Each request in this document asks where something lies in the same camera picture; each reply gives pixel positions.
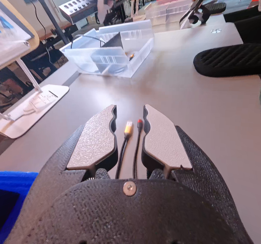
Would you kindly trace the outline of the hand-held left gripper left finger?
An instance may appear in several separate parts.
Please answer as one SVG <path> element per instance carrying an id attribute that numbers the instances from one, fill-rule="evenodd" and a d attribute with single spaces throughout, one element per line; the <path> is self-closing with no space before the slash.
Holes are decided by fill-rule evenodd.
<path id="1" fill-rule="evenodd" d="M 67 163 L 67 170 L 86 170 L 94 175 L 100 168 L 110 171 L 116 166 L 116 118 L 117 106 L 109 105 L 86 122 Z"/>

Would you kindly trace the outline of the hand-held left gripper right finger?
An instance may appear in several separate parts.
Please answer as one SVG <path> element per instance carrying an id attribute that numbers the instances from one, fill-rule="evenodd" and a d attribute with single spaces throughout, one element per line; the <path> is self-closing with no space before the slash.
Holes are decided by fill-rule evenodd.
<path id="1" fill-rule="evenodd" d="M 193 166 L 174 123 L 149 104 L 143 107 L 142 164 L 152 174 L 156 169 L 168 178 L 173 170 L 192 171 Z"/>

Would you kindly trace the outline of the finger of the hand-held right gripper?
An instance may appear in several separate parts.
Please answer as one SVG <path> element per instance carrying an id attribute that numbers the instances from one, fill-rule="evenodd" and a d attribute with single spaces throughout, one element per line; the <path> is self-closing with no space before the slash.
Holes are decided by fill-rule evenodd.
<path id="1" fill-rule="evenodd" d="M 108 0 L 97 0 L 97 17 L 101 24 L 107 25 L 107 12 L 110 9 Z"/>

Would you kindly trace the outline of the large black USB hub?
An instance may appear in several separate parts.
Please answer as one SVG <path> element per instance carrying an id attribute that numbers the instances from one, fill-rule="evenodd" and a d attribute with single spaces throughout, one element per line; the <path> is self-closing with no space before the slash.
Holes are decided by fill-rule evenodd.
<path id="1" fill-rule="evenodd" d="M 97 5 L 89 0 L 71 0 L 59 6 L 62 16 L 71 24 L 76 24 L 97 12 Z"/>

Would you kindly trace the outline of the clear plastic bin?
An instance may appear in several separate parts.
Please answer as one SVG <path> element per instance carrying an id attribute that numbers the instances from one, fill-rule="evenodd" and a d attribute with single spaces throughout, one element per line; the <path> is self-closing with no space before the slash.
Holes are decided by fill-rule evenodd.
<path id="1" fill-rule="evenodd" d="M 118 32 L 121 47 L 101 47 Z M 98 76 L 131 78 L 151 52 L 154 33 L 150 20 L 94 28 L 63 46 L 60 51 L 78 72 Z"/>
<path id="2" fill-rule="evenodd" d="M 179 22 L 191 5 L 192 0 L 176 0 L 163 4 L 153 2 L 145 7 L 145 17 L 153 26 Z"/>

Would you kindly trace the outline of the blue plastic bin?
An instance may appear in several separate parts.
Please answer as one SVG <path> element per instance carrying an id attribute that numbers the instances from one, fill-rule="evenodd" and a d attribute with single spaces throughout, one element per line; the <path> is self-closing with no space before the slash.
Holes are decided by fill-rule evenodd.
<path id="1" fill-rule="evenodd" d="M 0 189 L 20 194 L 7 221 L 0 229 L 0 243 L 3 244 L 13 228 L 28 192 L 38 176 L 37 172 L 1 171 Z"/>

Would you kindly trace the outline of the black divider of clear bin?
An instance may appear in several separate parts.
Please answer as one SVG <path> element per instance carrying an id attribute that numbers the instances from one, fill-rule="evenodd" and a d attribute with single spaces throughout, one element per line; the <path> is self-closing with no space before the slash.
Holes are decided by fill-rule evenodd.
<path id="1" fill-rule="evenodd" d="M 112 37 L 109 41 L 107 41 L 101 47 L 121 47 L 121 48 L 123 48 L 120 32 L 118 32 L 114 37 Z"/>

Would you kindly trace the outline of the black divider of blue bin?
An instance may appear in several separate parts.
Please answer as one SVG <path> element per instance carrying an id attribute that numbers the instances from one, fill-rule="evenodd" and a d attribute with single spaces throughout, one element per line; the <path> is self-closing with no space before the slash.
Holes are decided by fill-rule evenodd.
<path id="1" fill-rule="evenodd" d="M 0 190 L 0 229 L 7 221 L 20 194 L 17 192 Z"/>

